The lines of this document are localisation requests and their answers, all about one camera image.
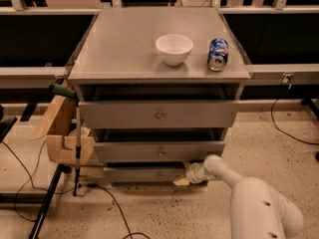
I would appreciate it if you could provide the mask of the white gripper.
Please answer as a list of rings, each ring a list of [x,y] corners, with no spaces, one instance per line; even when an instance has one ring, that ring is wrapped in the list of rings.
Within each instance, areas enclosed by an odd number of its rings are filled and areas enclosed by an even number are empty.
[[[173,181],[175,186],[189,186],[189,183],[197,184],[213,179],[212,174],[205,169],[203,162],[189,163],[184,161],[183,165],[186,178],[182,176],[175,179]]]

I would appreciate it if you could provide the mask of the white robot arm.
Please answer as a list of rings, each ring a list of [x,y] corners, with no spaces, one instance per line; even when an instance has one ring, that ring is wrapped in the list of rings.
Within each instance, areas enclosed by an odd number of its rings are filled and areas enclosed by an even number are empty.
[[[220,179],[230,187],[231,239],[290,239],[302,232],[299,207],[264,180],[241,175],[214,154],[184,166],[174,185]]]

